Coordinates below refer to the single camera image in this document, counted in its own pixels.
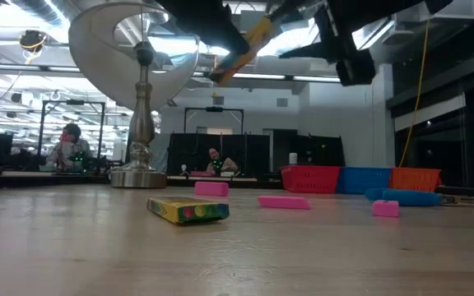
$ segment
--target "wooden table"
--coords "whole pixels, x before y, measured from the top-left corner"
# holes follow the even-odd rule
[[[474,295],[474,208],[376,218],[362,197],[260,209],[230,191],[230,218],[179,227],[154,195],[107,186],[0,191],[0,295]]]

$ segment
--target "orange basket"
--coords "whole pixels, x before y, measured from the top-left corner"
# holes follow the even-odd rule
[[[291,165],[281,169],[283,187],[290,192],[334,193],[340,167]]]
[[[439,175],[439,169],[394,168],[389,188],[434,192]]]

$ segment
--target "silver lamp stand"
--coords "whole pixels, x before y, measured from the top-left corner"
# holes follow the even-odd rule
[[[151,166],[149,143],[155,137],[155,125],[151,117],[151,89],[148,81],[149,65],[153,54],[147,42],[134,48],[140,64],[140,81],[137,83],[137,106],[129,124],[129,146],[131,160],[123,167],[111,172],[111,186],[120,188],[164,188],[167,176],[156,172]]]

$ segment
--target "blue basket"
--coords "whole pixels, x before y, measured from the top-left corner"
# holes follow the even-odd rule
[[[347,194],[365,194],[373,188],[388,188],[391,169],[342,168],[337,180],[337,191]]]

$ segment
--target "pink eraser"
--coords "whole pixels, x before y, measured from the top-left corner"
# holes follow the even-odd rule
[[[280,209],[303,209],[310,210],[310,204],[304,197],[267,197],[257,198],[262,207],[273,207]]]
[[[372,204],[372,215],[399,217],[400,205],[397,201],[375,201]]]
[[[219,182],[197,182],[195,183],[195,194],[209,197],[227,197],[228,183]]]
[[[191,172],[192,177],[211,177],[213,174],[211,172]]]

